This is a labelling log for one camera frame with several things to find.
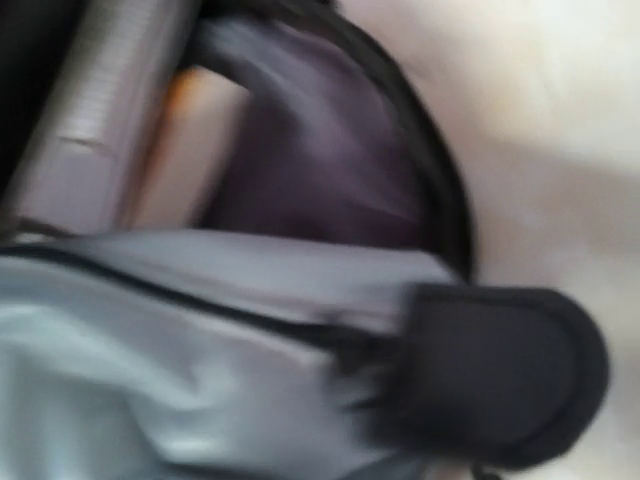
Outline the red student backpack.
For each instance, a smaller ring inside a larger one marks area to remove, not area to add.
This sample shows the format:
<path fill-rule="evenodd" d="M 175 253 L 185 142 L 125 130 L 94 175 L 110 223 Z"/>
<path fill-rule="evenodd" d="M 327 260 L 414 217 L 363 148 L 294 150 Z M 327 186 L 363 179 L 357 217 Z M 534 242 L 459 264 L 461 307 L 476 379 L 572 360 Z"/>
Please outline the red student backpack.
<path fill-rule="evenodd" d="M 92 1 L 1 5 L 9 189 Z M 457 165 L 399 65 L 332 1 L 197 1 L 118 221 L 432 253 L 475 273 Z"/>

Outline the grey fabric pouch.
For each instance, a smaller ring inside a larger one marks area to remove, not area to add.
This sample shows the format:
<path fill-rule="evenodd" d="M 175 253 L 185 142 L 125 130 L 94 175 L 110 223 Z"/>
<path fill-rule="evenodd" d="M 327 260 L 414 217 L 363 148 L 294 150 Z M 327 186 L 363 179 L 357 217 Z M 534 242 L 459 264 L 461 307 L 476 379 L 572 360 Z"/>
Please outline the grey fabric pouch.
<path fill-rule="evenodd" d="M 478 479 L 565 454 L 609 386 L 548 289 L 415 251 L 196 231 L 1 251 L 5 479 Z"/>

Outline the white large book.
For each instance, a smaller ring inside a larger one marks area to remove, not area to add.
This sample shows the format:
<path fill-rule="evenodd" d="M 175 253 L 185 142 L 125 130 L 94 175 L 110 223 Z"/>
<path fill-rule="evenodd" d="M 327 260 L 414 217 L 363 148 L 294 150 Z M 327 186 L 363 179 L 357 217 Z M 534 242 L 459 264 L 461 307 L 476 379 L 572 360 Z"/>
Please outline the white large book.
<path fill-rule="evenodd" d="M 197 1 L 92 1 L 9 189 L 11 219 L 86 235 L 118 221 Z"/>

